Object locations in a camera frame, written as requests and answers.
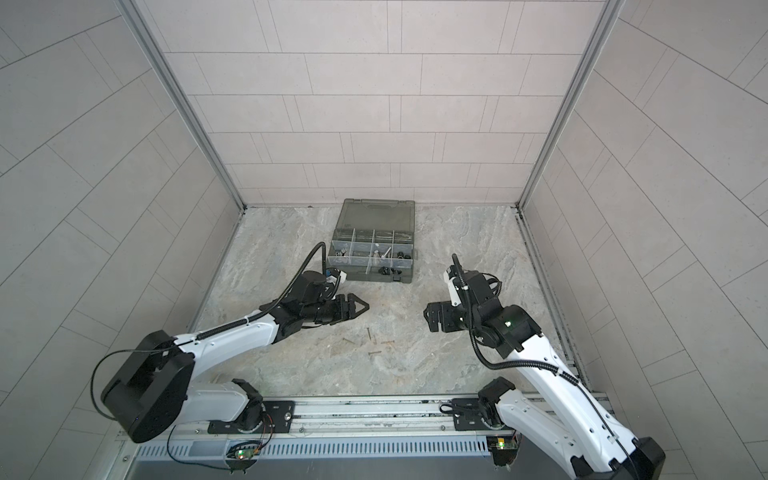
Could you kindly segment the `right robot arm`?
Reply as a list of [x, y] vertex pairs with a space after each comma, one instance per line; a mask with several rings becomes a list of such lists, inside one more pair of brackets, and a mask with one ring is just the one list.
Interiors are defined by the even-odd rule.
[[546, 413], [511, 381], [498, 377], [478, 394], [487, 426], [521, 434], [572, 479], [660, 477], [664, 450], [652, 438], [636, 436], [599, 404], [525, 309], [501, 304], [496, 276], [454, 263], [444, 281], [449, 300], [424, 310], [430, 330], [467, 332], [484, 367], [520, 370], [552, 410]]

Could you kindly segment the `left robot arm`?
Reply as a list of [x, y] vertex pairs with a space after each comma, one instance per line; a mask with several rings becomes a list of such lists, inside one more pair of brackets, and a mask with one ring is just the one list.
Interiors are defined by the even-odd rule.
[[264, 427], [262, 395], [247, 381], [199, 384], [195, 380], [247, 351], [276, 344], [309, 327], [353, 320], [370, 308], [341, 294], [338, 269], [298, 274], [281, 296], [249, 315], [209, 330], [145, 336], [103, 388], [99, 403], [128, 433], [144, 443], [184, 423], [217, 422], [250, 433]]

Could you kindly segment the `green plastic organizer box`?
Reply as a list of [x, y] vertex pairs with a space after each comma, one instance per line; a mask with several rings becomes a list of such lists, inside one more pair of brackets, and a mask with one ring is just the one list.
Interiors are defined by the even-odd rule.
[[[373, 257], [375, 250], [386, 251], [386, 259]], [[351, 249], [354, 256], [338, 257], [335, 251]], [[412, 260], [396, 258], [397, 252], [412, 255]], [[411, 200], [346, 199], [333, 231], [327, 262], [342, 270], [350, 281], [410, 283], [415, 259], [415, 203]], [[381, 267], [401, 270], [400, 277], [384, 276]]]

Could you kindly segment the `small electronics board right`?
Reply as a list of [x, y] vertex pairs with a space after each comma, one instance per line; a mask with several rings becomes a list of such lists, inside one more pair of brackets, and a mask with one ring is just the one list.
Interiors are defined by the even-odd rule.
[[510, 470], [518, 457], [520, 439], [517, 436], [488, 436], [486, 440], [494, 466]]

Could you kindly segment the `small electronics board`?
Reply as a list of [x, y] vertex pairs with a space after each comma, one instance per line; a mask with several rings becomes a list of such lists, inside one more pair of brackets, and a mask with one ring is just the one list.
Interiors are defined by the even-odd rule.
[[261, 441], [234, 444], [227, 450], [225, 459], [231, 464], [232, 468], [235, 468], [235, 465], [255, 463], [260, 455], [262, 446], [263, 443]]
[[488, 436], [486, 440], [494, 466], [510, 470], [518, 457], [520, 439], [517, 436]]

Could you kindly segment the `small electronics board left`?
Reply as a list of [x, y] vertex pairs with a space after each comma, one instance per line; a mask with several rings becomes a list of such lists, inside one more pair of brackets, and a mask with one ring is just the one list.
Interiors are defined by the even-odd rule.
[[263, 443], [261, 441], [234, 444], [227, 450], [225, 459], [231, 464], [232, 468], [235, 468], [235, 465], [255, 463], [260, 455], [262, 446]]

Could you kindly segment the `white ventilation grille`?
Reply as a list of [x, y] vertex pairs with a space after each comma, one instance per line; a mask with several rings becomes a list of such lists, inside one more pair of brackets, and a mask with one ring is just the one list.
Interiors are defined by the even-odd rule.
[[[153, 441], [138, 448], [142, 461], [223, 462], [238, 440], [179, 440], [167, 445]], [[485, 437], [354, 437], [276, 438], [261, 449], [257, 460], [325, 458], [487, 457]]]

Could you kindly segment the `aluminium corner profile right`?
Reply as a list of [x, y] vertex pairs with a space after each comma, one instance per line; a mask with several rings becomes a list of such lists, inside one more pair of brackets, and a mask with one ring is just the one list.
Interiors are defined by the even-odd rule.
[[597, 60], [618, 20], [623, 5], [623, 0], [609, 0], [605, 2], [593, 32], [589, 37], [585, 51], [577, 64], [563, 102], [542, 145], [531, 176], [524, 187], [520, 201], [517, 203], [519, 211], [523, 211], [532, 201], [534, 191], [543, 176], [545, 167], [578, 103], [591, 72], [596, 66]]

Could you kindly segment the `aluminium corner profile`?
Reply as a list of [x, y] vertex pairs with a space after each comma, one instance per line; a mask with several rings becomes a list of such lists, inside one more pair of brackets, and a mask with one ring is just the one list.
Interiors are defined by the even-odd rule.
[[623, 5], [623, 0], [609, 0], [605, 2], [593, 32], [589, 37], [585, 51], [577, 64], [563, 102], [542, 145], [531, 176], [524, 187], [520, 201], [517, 203], [519, 211], [523, 211], [532, 201], [534, 191], [543, 176], [545, 167], [578, 103], [591, 72], [596, 66], [597, 60], [618, 20]]
[[220, 155], [216, 151], [208, 134], [205, 132], [199, 116], [193, 109], [188, 96], [183, 91], [178, 79], [172, 71], [169, 62], [166, 60], [159, 44], [153, 37], [148, 24], [144, 20], [135, 1], [116, 0], [115, 4], [125, 19], [128, 28], [131, 30], [134, 38], [138, 42], [150, 65], [154, 69], [161, 85], [166, 90], [171, 101], [176, 107], [182, 121], [190, 131], [193, 139], [207, 158], [216, 174], [224, 183], [230, 196], [237, 205], [239, 211], [243, 213], [246, 210], [246, 204], [243, 202], [237, 187], [231, 176], [227, 172]]

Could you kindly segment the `aluminium corner profile left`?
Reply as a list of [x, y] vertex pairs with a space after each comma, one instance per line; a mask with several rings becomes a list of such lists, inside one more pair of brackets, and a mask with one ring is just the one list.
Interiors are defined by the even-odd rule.
[[159, 44], [153, 37], [148, 24], [144, 20], [135, 1], [116, 0], [115, 4], [125, 19], [128, 28], [131, 30], [134, 38], [138, 42], [150, 65], [154, 69], [161, 85], [166, 90], [171, 101], [176, 107], [182, 121], [190, 131], [193, 139], [207, 158], [216, 174], [224, 183], [230, 196], [237, 205], [239, 211], [243, 213], [246, 210], [246, 204], [243, 202], [237, 187], [231, 176], [227, 172], [220, 155], [216, 151], [208, 134], [205, 132], [199, 116], [193, 109], [188, 96], [183, 91], [178, 79], [172, 71], [169, 62], [166, 60]]

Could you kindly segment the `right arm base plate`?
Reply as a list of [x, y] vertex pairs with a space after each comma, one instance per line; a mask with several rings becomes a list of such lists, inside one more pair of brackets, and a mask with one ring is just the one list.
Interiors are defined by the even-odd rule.
[[483, 398], [454, 398], [439, 407], [453, 419], [456, 431], [490, 431], [502, 427], [489, 401]]

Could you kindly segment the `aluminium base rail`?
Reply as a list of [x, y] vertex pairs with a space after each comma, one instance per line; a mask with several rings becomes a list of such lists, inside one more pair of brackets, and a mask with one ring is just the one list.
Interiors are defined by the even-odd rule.
[[[508, 407], [520, 411], [526, 418], [536, 413], [551, 417], [550, 427], [564, 426], [551, 405], [541, 395], [521, 392], [507, 379], [499, 377], [474, 396], [489, 401], [506, 430], [501, 403], [508, 397]], [[296, 403], [290, 431], [317, 433], [320, 431], [353, 430], [434, 430], [446, 425], [451, 431], [453, 419], [439, 411], [442, 403], [451, 399], [405, 397], [302, 397], [299, 399], [264, 399], [249, 384], [196, 385], [187, 392], [170, 390], [142, 393], [124, 386], [103, 391], [101, 401], [110, 414], [127, 431], [133, 442], [140, 444], [155, 439], [172, 427], [211, 421], [231, 422], [248, 407], [264, 401], [294, 401]]]

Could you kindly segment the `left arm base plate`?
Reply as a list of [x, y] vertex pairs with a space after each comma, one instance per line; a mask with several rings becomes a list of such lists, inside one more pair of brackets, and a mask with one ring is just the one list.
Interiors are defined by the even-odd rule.
[[252, 405], [231, 422], [211, 421], [208, 434], [268, 435], [290, 431], [296, 403], [294, 401], [264, 401]]

